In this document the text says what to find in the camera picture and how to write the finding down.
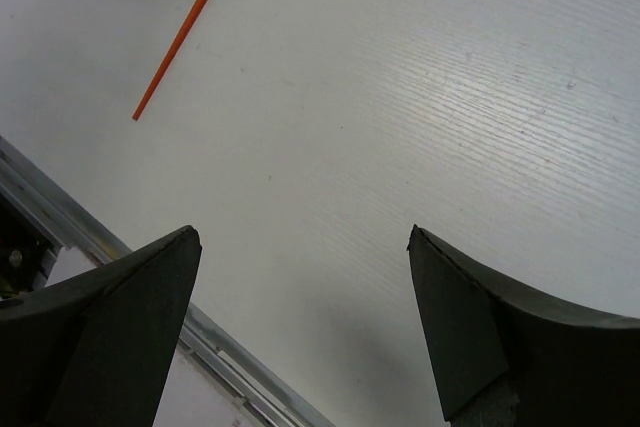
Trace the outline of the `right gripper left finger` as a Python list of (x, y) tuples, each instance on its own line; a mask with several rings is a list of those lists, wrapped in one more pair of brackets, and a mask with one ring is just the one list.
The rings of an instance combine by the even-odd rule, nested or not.
[(182, 227), (1, 304), (4, 426), (150, 426), (202, 247)]

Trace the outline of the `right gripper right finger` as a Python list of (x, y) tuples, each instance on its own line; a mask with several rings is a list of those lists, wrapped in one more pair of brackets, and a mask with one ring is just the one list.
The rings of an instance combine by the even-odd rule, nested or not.
[(552, 296), (414, 227), (412, 282), (453, 426), (635, 426), (639, 322)]

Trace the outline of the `steep orange chopstick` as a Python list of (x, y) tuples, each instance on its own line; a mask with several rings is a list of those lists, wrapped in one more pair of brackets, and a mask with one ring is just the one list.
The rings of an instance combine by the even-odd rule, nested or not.
[(194, 24), (196, 23), (198, 17), (200, 16), (202, 10), (204, 9), (204, 7), (206, 6), (206, 3), (208, 2), (208, 0), (195, 0), (193, 5), (191, 6), (187, 16), (185, 17), (184, 21), (182, 22), (182, 25), (180, 26), (180, 29), (178, 30), (174, 40), (172, 41), (170, 47), (168, 48), (166, 54), (164, 55), (164, 58), (162, 59), (158, 69), (156, 70), (153, 78), (151, 79), (148, 87), (146, 88), (136, 110), (134, 111), (133, 115), (132, 115), (132, 119), (134, 121), (138, 121), (140, 119), (140, 117), (142, 116), (145, 108), (147, 107), (148, 103), (151, 101), (156, 89), (158, 88), (159, 84), (161, 83), (164, 75), (166, 74), (167, 70), (169, 69), (172, 61), (174, 60), (174, 58), (176, 57), (176, 55), (178, 54), (181, 46), (183, 45), (184, 41), (186, 40), (187, 36), (189, 35), (191, 29), (193, 28)]

